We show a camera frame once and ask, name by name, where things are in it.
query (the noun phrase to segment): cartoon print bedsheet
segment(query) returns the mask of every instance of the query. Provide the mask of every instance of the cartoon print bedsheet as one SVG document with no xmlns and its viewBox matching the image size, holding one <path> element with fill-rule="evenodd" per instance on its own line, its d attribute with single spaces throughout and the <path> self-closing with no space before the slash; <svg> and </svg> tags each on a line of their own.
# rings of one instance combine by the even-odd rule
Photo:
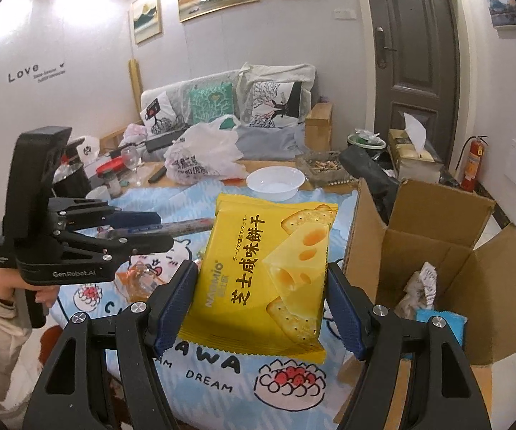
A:
<svg viewBox="0 0 516 430">
<path fill-rule="evenodd" d="M 162 222 L 182 221 L 214 216 L 220 192 L 251 195 L 247 188 L 205 181 L 189 188 L 133 189 L 113 205 L 156 211 Z M 288 202 L 341 204 L 346 197 L 317 189 L 298 192 Z M 142 262 L 166 282 L 183 260 L 196 258 L 209 236 L 208 231 L 177 238 L 170 251 L 149 255 Z M 329 260 L 342 258 L 345 245 L 339 231 L 331 230 Z M 127 306 L 115 283 L 64 286 L 51 315 L 65 326 L 78 311 L 96 318 L 116 315 Z M 336 379 L 346 351 L 327 306 L 319 340 L 327 353 L 322 364 L 233 355 L 178 338 L 156 366 L 174 415 L 200 430 L 333 430 L 337 427 L 333 418 L 351 389 Z M 116 352 L 107 352 L 107 366 L 120 377 Z"/>
</svg>

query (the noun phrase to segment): black trash bag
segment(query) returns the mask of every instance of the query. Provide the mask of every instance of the black trash bag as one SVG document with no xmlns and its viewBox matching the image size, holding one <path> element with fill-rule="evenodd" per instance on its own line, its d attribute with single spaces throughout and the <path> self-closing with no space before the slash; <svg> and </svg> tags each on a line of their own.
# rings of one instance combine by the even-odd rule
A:
<svg viewBox="0 0 516 430">
<path fill-rule="evenodd" d="M 361 147 L 349 146 L 339 154 L 339 162 L 354 178 L 363 178 L 368 183 L 373 202 L 385 224 L 389 224 L 393 204 L 396 201 L 399 181 L 388 176 Z"/>
</svg>

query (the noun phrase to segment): remote control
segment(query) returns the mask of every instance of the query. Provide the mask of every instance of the remote control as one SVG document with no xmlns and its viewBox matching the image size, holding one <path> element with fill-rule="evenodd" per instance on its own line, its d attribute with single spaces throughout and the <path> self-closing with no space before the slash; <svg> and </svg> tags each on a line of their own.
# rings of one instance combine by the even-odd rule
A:
<svg viewBox="0 0 516 430">
<path fill-rule="evenodd" d="M 166 167 L 162 167 L 148 179 L 148 184 L 158 183 L 166 175 Z"/>
</svg>

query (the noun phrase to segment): ashtray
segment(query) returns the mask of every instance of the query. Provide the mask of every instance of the ashtray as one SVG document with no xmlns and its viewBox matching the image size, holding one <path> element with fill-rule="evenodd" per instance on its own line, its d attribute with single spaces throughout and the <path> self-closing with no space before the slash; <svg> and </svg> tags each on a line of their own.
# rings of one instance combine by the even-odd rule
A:
<svg viewBox="0 0 516 430">
<path fill-rule="evenodd" d="M 314 187 L 333 186 L 355 181 L 339 162 L 337 151 L 310 152 L 296 156 L 296 168 Z"/>
</svg>

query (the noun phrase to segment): cardboard box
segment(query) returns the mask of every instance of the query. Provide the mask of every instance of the cardboard box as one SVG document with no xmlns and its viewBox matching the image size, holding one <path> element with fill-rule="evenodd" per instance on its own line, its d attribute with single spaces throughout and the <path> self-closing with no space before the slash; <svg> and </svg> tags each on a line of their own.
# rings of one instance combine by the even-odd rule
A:
<svg viewBox="0 0 516 430">
<path fill-rule="evenodd" d="M 397 171 L 397 179 L 417 179 L 426 183 L 438 183 L 443 162 L 429 141 L 425 150 L 417 153 L 403 129 L 390 129 L 388 150 Z"/>
<path fill-rule="evenodd" d="M 474 250 L 493 201 L 451 187 L 404 181 L 386 227 L 363 180 L 358 190 L 343 261 L 346 277 L 373 302 L 394 309 L 409 277 L 423 262 L 430 262 L 438 273 L 435 309 L 468 318 L 465 355 L 490 410 L 490 365 L 516 352 L 516 227 L 509 225 Z M 408 373 L 409 366 L 402 362 L 398 375 L 401 389 L 405 384 L 402 394 Z M 342 368 L 344 374 L 357 381 L 348 363 Z M 404 396 L 394 396 L 392 421 L 401 418 Z"/>
<path fill-rule="evenodd" d="M 331 150 L 331 103 L 316 104 L 306 116 L 305 144 L 314 152 Z"/>
</svg>

